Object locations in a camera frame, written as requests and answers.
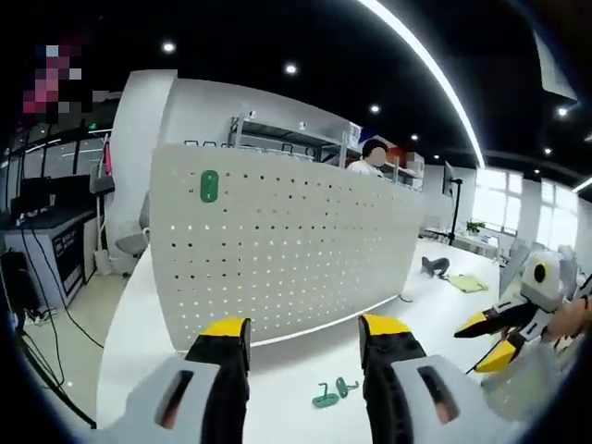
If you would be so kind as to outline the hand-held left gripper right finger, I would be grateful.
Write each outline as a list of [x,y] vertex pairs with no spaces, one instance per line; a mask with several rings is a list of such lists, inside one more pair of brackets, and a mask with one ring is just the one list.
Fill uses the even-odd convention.
[[493,443],[499,418],[455,364],[428,355],[402,321],[358,317],[361,365],[374,443]]

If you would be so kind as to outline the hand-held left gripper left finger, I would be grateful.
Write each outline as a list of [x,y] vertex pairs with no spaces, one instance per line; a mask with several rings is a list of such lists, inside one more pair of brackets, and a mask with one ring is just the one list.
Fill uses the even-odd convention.
[[166,359],[129,394],[98,443],[241,443],[250,398],[251,320],[215,321],[184,358]]

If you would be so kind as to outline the person's right hand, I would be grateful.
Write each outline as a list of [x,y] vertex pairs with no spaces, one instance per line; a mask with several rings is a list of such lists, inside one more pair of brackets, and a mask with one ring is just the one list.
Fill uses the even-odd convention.
[[587,296],[564,303],[550,318],[542,334],[543,342],[575,338],[591,324],[591,301]]

